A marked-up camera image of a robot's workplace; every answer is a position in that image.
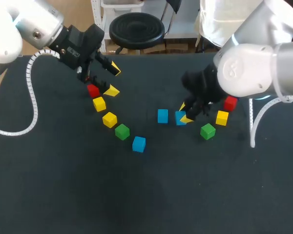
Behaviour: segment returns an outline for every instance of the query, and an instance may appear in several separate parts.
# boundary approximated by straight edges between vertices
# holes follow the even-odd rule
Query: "chair leg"
[[[121,53],[121,51],[123,50],[123,47],[119,47],[116,51],[115,54],[119,55]]]

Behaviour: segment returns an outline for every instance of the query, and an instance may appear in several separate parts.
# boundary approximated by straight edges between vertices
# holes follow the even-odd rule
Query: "yellow cube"
[[[218,111],[217,114],[217,119],[216,119],[216,124],[218,125],[227,125],[227,120],[228,120],[229,113],[225,111]]]
[[[97,112],[104,111],[106,109],[105,101],[102,97],[93,99],[93,104]]]
[[[117,116],[112,114],[111,112],[107,113],[103,116],[103,123],[109,128],[112,128],[115,124],[117,124]]]

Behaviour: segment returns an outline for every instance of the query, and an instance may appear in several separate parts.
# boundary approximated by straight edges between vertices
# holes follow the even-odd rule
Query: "black table surface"
[[[121,92],[104,97],[97,113],[86,86],[55,58],[39,58],[32,72],[39,120],[30,133],[0,136],[0,234],[293,234],[293,104],[264,116],[250,147],[248,100],[226,127],[217,111],[176,126],[174,111],[187,96],[180,77],[213,54],[118,56],[113,77]],[[32,120],[25,67],[19,58],[0,87],[0,129],[20,131]],[[267,100],[254,101],[255,113]],[[169,109],[169,124],[157,110]],[[111,111],[131,136],[115,137],[102,123]],[[212,123],[216,136],[200,137]],[[143,154],[132,152],[146,138]]]

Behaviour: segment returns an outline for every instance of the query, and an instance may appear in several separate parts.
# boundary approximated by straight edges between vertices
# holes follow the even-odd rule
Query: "cable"
[[[11,133],[11,132],[5,132],[5,131],[0,130],[0,135],[10,136],[10,137],[21,136],[26,133],[29,133],[35,127],[37,120],[38,120],[38,106],[37,106],[37,101],[36,101],[35,93],[33,90],[33,86],[31,83],[31,69],[33,67],[35,60],[39,56],[44,55],[44,54],[49,54],[49,55],[52,55],[53,57],[60,59],[60,54],[53,51],[53,50],[40,50],[37,53],[35,53],[28,62],[27,69],[26,69],[26,80],[27,80],[27,87],[28,87],[28,91],[30,94],[31,102],[33,104],[33,109],[34,109],[33,121],[31,122],[29,127],[23,131]]]
[[[287,103],[289,102],[293,102],[293,96],[284,96],[282,99],[281,98],[275,98],[273,100],[271,100],[270,102],[268,102],[258,113],[255,121],[254,121],[254,125],[251,129],[251,147],[254,148],[255,147],[255,135],[256,135],[256,130],[257,127],[259,125],[259,122],[261,120],[261,118],[264,116],[264,113],[273,105],[282,102],[282,101],[286,101]]]
[[[253,99],[249,99],[249,109],[250,109],[250,134],[253,128]]]

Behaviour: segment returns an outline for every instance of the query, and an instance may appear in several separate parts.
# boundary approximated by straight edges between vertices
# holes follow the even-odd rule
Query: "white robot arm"
[[[191,122],[228,95],[293,95],[293,8],[284,0],[263,0],[199,73],[186,72],[183,122]]]
[[[89,61],[97,60],[114,75],[120,73],[114,63],[98,49],[104,31],[93,24],[85,32],[63,25],[64,17],[44,0],[0,0],[0,75],[21,52],[22,40],[41,50],[49,47],[60,54],[60,61],[86,78]]]

